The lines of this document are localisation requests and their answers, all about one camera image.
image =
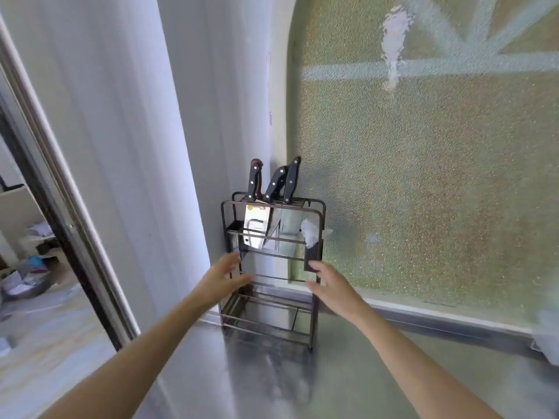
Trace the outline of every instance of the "hand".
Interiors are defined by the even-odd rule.
[[[359,316],[370,309],[369,305],[353,289],[346,278],[332,266],[321,261],[311,260],[309,265],[317,270],[319,278],[324,279],[326,286],[307,281],[307,287],[317,295],[334,313],[355,323]]]
[[[229,253],[220,258],[208,269],[190,293],[189,298],[199,303],[205,312],[237,288],[247,285],[252,280],[253,275],[241,275],[233,279],[225,276],[235,270],[235,266],[240,262],[239,253]]]

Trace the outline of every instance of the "person's right hand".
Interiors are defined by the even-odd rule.
[[[334,313],[345,317],[350,322],[369,309],[369,305],[353,289],[346,278],[332,266],[320,261],[311,260],[309,265],[317,270],[319,278],[324,279],[326,286],[307,281],[307,287],[317,295]]]

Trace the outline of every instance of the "forearm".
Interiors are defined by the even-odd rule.
[[[157,375],[205,307],[186,297],[158,324],[52,405],[43,419],[131,418]]]
[[[352,322],[370,340],[422,419],[500,417],[370,307]]]

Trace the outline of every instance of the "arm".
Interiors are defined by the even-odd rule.
[[[326,287],[311,281],[307,286],[369,339],[422,419],[500,418],[377,314],[337,270],[318,261],[309,264],[326,281]]]
[[[66,393],[41,418],[131,418],[192,324],[252,279],[250,275],[225,277],[239,261],[238,253],[223,256],[160,322]]]

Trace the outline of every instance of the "person's left hand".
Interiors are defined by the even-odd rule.
[[[189,297],[201,305],[204,311],[215,306],[237,288],[248,284],[253,275],[243,274],[230,279],[228,275],[241,262],[239,253],[229,253],[214,263],[202,277]]]

